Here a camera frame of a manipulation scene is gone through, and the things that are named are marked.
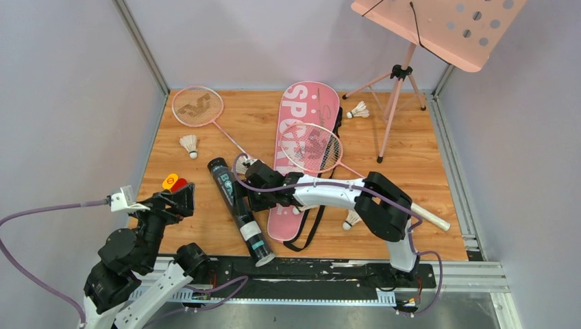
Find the music stand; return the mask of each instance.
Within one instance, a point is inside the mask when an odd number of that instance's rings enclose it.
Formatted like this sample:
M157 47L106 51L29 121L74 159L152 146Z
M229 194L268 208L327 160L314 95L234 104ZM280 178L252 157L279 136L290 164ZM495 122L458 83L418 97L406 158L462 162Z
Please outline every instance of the music stand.
M354 93L369 88L382 108L373 85L388 77L397 78L383 110L382 118L387 119L387 126L378 156L379 163L383 161L395 108L406 77L410 78L421 109L426 109L410 67L416 46L421 45L463 71L478 72L526 1L355 0L352 3L353 11L410 41L403 64L395 65L391 72L343 95L343 99L347 99Z

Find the metal floor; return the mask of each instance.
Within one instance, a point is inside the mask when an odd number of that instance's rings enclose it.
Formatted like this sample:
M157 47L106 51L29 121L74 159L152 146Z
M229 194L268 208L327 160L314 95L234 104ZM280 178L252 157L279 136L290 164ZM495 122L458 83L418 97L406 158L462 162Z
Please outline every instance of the metal floor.
M425 299L430 298L429 293L424 295ZM177 303L166 304L152 319L180 307ZM148 328L347 329L404 328L404 326L414 329L500 328L488 293L442 294L434 309L415 319L396 315L392 308L385 307L225 304L207 312L174 315Z

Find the shuttlecock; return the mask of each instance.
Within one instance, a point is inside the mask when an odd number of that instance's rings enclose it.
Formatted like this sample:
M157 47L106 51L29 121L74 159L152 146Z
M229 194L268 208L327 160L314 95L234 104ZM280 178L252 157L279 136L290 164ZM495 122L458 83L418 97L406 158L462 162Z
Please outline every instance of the shuttlecock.
M365 105L364 101L360 101L359 104L357 104L357 106L351 110L351 112L347 112L347 118L352 119L354 117L369 117L369 110L367 110L367 106Z
M238 158L238 161L236 162L236 172L245 175L246 174L246 170L248 170L248 168L250 168L250 166L256 160L257 159L244 158L243 156L241 156L240 158Z
M349 210L349 213L347 213L347 218L343 222L343 229L350 230L355 224L359 223L360 221L362 221L361 217L359 217L359 215L357 215L356 212Z
M198 149L196 144L198 143L198 138L196 135L188 135L180 138L180 145L190 153L190 158L195 159L198 157Z

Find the black shuttlecock tube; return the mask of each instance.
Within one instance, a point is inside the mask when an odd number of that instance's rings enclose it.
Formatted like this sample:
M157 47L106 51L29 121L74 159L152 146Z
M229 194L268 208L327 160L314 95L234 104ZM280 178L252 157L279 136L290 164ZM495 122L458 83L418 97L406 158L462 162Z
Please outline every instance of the black shuttlecock tube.
M250 256L256 262L256 267L267 264L275 258L275 254L264 238L260 226L244 200L242 187L236 182L226 161L224 158L215 158L208 163L208 169L238 226L240 235L246 242Z

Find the wooden platform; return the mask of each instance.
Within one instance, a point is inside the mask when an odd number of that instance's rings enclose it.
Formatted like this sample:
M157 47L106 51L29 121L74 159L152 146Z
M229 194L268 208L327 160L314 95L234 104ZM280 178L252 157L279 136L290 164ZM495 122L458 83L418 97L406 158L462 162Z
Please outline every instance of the wooden platform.
M282 91L224 91L225 109L217 122L229 132L253 156L272 165L275 146L275 124ZM162 190L162 181L170 173L176 173L196 184L195 213L180 224L169 226L162 242L162 253L173 253L176 249L196 242L207 254L248 255L246 246L223 204L218 189L206 167L216 157L232 162L239 150L212 124L186 127L173 117L171 100L168 104L151 151L138 199L144 199ZM381 94L385 102L388 94ZM402 105L413 98L403 94ZM379 143L383 138L385 124L378 119L380 111L370 93L359 93L348 100L341 100L346 111L364 100L370 111L368 119L343 119L339 130L345 146L343 162L365 174L379 171L398 184L414 202L438 216L450 221L452 227L442 232L430 223L425 223L414 232L418 250L436 250L443 260L466 260L467 255L460 235L458 220L452 204L444 168L434 130L428 112L421 111L417 99L411 100L395 115L386 154L382 164L377 158ZM195 134L199 138L198 159L191 160L179 144L181 136ZM338 179L354 178L344 168L338 168ZM256 213L256 219L267 231L268 212ZM347 211L327 208L317 235L311 246L300 253L290 251L281 243L269 239L278 256L317 258L389 258L384 241L379 240L359 223L345 231L341 224ZM310 230L314 212L308 219L304 233L296 244L302 246Z

